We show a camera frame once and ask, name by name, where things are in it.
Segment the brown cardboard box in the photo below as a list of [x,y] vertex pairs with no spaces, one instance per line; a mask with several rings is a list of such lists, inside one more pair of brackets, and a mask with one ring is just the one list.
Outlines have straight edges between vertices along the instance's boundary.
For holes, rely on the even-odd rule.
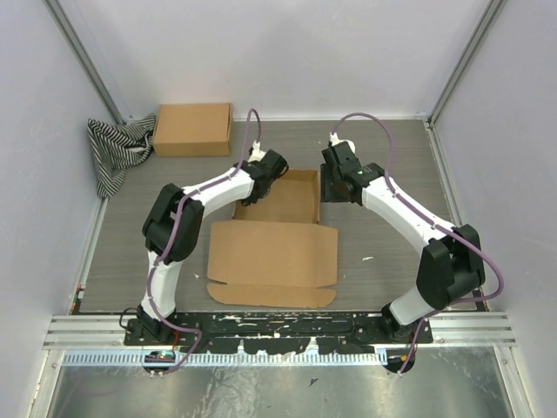
[[337,296],[337,229],[320,223],[320,175],[290,170],[267,197],[211,226],[208,294],[226,305],[322,308]]
[[231,152],[232,105],[162,104],[153,134],[159,157],[224,157]]

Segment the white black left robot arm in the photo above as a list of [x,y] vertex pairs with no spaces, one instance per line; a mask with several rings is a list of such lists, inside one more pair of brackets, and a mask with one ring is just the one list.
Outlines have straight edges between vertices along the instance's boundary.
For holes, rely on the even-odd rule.
[[149,271],[144,297],[137,308],[141,331],[153,344],[169,343],[182,327],[171,319],[176,313],[175,294],[184,261],[198,243],[204,218],[233,202],[257,203],[289,169],[284,157],[270,150],[252,150],[247,160],[197,185],[165,185],[142,228]]

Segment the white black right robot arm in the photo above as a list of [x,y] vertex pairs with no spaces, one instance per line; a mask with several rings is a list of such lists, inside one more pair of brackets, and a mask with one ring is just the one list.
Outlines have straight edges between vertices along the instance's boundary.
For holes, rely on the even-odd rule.
[[473,227],[456,227],[427,211],[386,177],[382,167],[362,165],[350,140],[330,139],[322,155],[322,200],[350,202],[375,212],[419,255],[413,287],[381,309],[382,332],[390,342],[406,341],[417,320],[485,283],[482,258],[458,241],[462,238],[480,248],[480,237]]

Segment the closed brown cardboard box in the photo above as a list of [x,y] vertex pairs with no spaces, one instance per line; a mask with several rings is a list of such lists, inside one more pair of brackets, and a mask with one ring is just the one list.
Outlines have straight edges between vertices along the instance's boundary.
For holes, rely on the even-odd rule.
[[231,152],[232,105],[162,104],[153,134],[159,157],[224,157]]

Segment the striped black white cloth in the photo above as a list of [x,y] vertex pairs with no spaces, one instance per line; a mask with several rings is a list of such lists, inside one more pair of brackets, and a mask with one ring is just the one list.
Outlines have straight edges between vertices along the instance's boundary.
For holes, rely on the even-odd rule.
[[154,113],[124,125],[111,125],[89,118],[88,139],[97,176],[97,195],[114,196],[122,187],[128,169],[143,164],[153,153]]

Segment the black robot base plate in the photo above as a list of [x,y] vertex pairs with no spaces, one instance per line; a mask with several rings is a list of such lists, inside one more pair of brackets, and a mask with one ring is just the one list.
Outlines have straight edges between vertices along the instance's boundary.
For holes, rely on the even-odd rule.
[[175,332],[166,342],[158,342],[141,331],[138,318],[119,326],[125,331],[124,344],[134,346],[173,345],[182,353],[195,354],[303,353],[317,344],[319,354],[370,354],[375,345],[412,342],[416,326],[388,334],[380,313],[374,312],[248,312],[175,313],[171,322],[195,333]]

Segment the aluminium front frame rail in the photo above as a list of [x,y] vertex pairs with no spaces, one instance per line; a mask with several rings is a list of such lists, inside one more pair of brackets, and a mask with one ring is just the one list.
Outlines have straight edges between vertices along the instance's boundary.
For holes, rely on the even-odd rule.
[[84,314],[52,318],[44,347],[211,347],[234,352],[245,341],[298,340],[302,348],[325,343],[331,348],[406,347],[411,342],[432,347],[513,347],[507,316],[498,312],[449,311],[409,326],[389,337],[375,312],[190,312],[177,313],[179,330],[156,338],[130,314]]

